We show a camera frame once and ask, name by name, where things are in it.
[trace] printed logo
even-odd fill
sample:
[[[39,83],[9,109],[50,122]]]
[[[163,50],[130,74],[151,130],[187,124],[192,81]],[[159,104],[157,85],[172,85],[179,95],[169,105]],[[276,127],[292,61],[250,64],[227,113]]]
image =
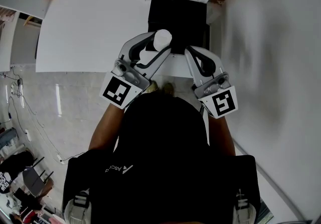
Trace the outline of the printed logo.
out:
[[[117,167],[117,166],[111,165],[111,166],[109,166],[108,169],[105,170],[105,173],[108,172],[110,169],[120,171],[121,167]]]
[[[12,183],[12,180],[11,180],[10,174],[7,172],[2,173],[0,171],[0,189],[1,189],[1,191],[4,192],[10,186],[11,183]]]
[[[129,168],[126,168],[126,166],[124,166],[124,170],[122,171],[123,174],[125,174],[133,165],[131,165]]]
[[[233,98],[229,90],[212,97],[217,115],[223,115],[235,109]]]
[[[112,77],[103,96],[118,105],[122,105],[129,90],[130,85],[119,80],[118,78]]]

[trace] wire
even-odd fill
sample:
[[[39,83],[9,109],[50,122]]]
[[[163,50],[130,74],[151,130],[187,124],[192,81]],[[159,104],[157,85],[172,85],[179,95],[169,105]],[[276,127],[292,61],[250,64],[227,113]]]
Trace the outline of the wire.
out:
[[[64,159],[64,160],[62,160],[62,161],[63,161],[63,162],[64,162],[64,161],[67,161],[67,160],[69,160],[70,158],[74,158],[74,157],[79,156],[79,155],[84,154],[84,153],[85,153],[85,152],[80,153],[80,154],[76,154],[76,155],[74,155],[74,156],[70,156],[70,157],[68,157],[67,159]]]
[[[30,111],[32,112],[32,114],[33,114],[34,116],[36,116],[36,115],[37,115],[36,113],[34,113],[34,112],[32,111],[32,109],[31,109],[30,105],[28,104],[28,102],[27,102],[27,100],[26,100],[26,98],[25,98],[25,96],[24,96],[23,94],[18,95],[18,94],[16,94],[16,93],[14,93],[13,95],[16,95],[18,98],[20,98],[20,96],[22,96],[22,97],[24,98],[24,100],[25,100],[25,102],[26,102],[27,106],[29,107]]]
[[[7,75],[4,75],[4,74],[0,74],[0,76],[4,76],[4,77],[7,77],[7,78],[10,78],[10,79],[13,79],[13,80],[18,80],[16,78],[8,77]]]
[[[22,88],[23,88],[23,85],[24,85],[24,84],[23,84],[23,79],[22,79],[19,75],[16,75],[15,73],[14,73],[14,75],[19,77],[19,80],[21,81]],[[50,142],[50,144],[55,148],[56,153],[58,153],[59,155],[61,155],[61,153],[59,152],[59,150],[56,148],[56,146],[55,146],[55,145],[51,142],[51,140],[49,139],[48,134],[47,134],[47,132],[46,132],[46,130],[45,130],[45,126],[40,124],[40,122],[39,122],[39,120],[38,120],[38,118],[37,118],[37,114],[32,111],[32,109],[31,109],[30,105],[28,104],[25,96],[21,93],[21,91],[20,91],[20,86],[18,86],[14,81],[12,82],[12,84],[13,84],[13,83],[18,87],[17,93],[13,93],[13,95],[16,95],[18,98],[20,98],[21,96],[24,98],[24,100],[25,100],[25,102],[26,102],[26,104],[27,104],[27,106],[28,106],[28,107],[27,107],[27,110],[28,110],[28,113],[29,113],[29,115],[30,115],[30,117],[31,117],[31,120],[32,120],[35,128],[37,129],[38,133],[40,134],[41,138],[44,140],[46,146],[48,147],[49,153],[50,153],[51,157],[54,159],[54,161],[56,161],[57,163],[59,163],[59,164],[62,165],[62,162],[63,162],[63,161],[67,161],[67,160],[69,160],[70,158],[73,158],[73,157],[76,157],[76,156],[79,156],[79,155],[85,153],[85,152],[83,152],[83,153],[80,153],[80,154],[77,154],[77,155],[74,155],[74,156],[70,156],[70,157],[68,157],[68,158],[66,158],[66,159],[61,160],[60,162],[57,161],[56,158],[52,155],[51,149],[50,149],[49,145],[47,144],[46,139],[43,137],[43,135],[41,134],[40,130],[39,130],[38,127],[36,126],[36,124],[35,124],[35,122],[34,122],[34,120],[33,120],[33,118],[32,118],[31,113],[35,116],[38,125],[43,129],[43,131],[44,131],[47,139],[48,139],[49,142]]]
[[[11,121],[11,120],[8,120],[7,122],[10,122],[10,121]],[[1,125],[1,124],[4,124],[4,123],[7,123],[7,122],[0,122],[0,125]]]
[[[31,114],[30,114],[30,117],[31,117],[32,123],[34,124],[35,128],[36,128],[36,129],[37,129],[37,131],[39,132],[40,136],[41,136],[41,137],[42,137],[42,139],[45,141],[45,144],[46,144],[46,146],[47,146],[47,147],[48,147],[48,149],[49,149],[49,153],[50,153],[51,157],[54,159],[54,161],[55,161],[55,162],[57,162],[57,163],[59,163],[59,164],[61,165],[62,163],[61,163],[61,162],[59,162],[59,161],[57,161],[57,160],[55,159],[55,157],[52,155],[50,147],[48,146],[48,144],[47,144],[47,142],[46,142],[46,140],[45,140],[44,136],[41,134],[40,130],[39,130],[39,129],[38,129],[38,127],[36,126],[36,124],[35,124],[35,122],[34,122],[34,120],[33,120],[32,116],[31,116]]]
[[[12,102],[13,102],[13,104],[14,104],[14,108],[15,108],[15,110],[16,110],[16,114],[17,114],[17,119],[18,119],[19,126],[20,126],[22,132],[26,135],[27,133],[26,133],[26,132],[24,131],[24,129],[21,127],[21,124],[20,124],[20,121],[19,121],[18,112],[17,112],[16,106],[15,106],[15,101],[14,101],[14,99],[12,98],[12,96],[10,96],[9,99],[8,99],[8,104],[9,104],[9,105],[8,105],[8,113],[9,113],[9,107],[10,107],[10,98],[11,98],[11,100],[12,100]]]
[[[16,74],[15,74],[14,67],[12,67],[12,72],[14,73],[14,76],[15,76],[15,77],[16,77],[16,76],[18,76],[18,77],[19,77],[19,79],[21,79],[19,75],[16,75]]]

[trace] black shirt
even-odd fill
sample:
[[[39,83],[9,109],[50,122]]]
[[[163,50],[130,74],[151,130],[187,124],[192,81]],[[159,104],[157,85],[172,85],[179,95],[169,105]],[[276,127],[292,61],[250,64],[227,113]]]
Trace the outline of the black shirt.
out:
[[[114,153],[91,150],[69,161],[63,209],[90,187],[92,223],[231,223],[242,182],[259,205],[252,156],[217,157],[193,106],[143,94],[124,115]]]
[[[33,162],[33,155],[27,151],[11,155],[4,160],[0,165],[0,193],[9,193],[11,183],[20,172],[23,172],[27,166],[31,166]]]

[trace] white tabletop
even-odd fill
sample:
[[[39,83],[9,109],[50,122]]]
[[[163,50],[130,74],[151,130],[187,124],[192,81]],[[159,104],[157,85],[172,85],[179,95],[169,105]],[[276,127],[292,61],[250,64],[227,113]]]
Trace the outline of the white tabletop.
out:
[[[144,0],[52,0],[43,20],[37,72],[106,72],[122,45],[148,30]],[[141,54],[143,62],[153,52]],[[170,55],[157,74],[191,77],[183,55]]]

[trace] tiled floor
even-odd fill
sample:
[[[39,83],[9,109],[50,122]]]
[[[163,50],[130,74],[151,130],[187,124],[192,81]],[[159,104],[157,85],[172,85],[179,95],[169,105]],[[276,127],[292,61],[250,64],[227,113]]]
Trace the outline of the tiled floor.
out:
[[[19,127],[17,115],[10,101],[12,121],[7,128],[15,127],[20,141],[29,147],[36,157],[45,156],[42,167],[54,171],[55,185],[45,202],[52,208],[61,208],[62,193],[67,166],[63,159],[85,152],[91,136],[108,103],[99,97],[100,86],[105,73],[36,73],[35,66],[15,67],[15,74],[23,79],[24,107],[17,96],[13,96],[22,128],[29,131],[31,142]],[[193,80],[188,78],[154,76],[159,86],[169,81],[174,84],[176,96],[183,98],[197,109],[201,105],[191,91]],[[0,78],[0,122],[8,120],[7,94],[10,96],[9,78]]]

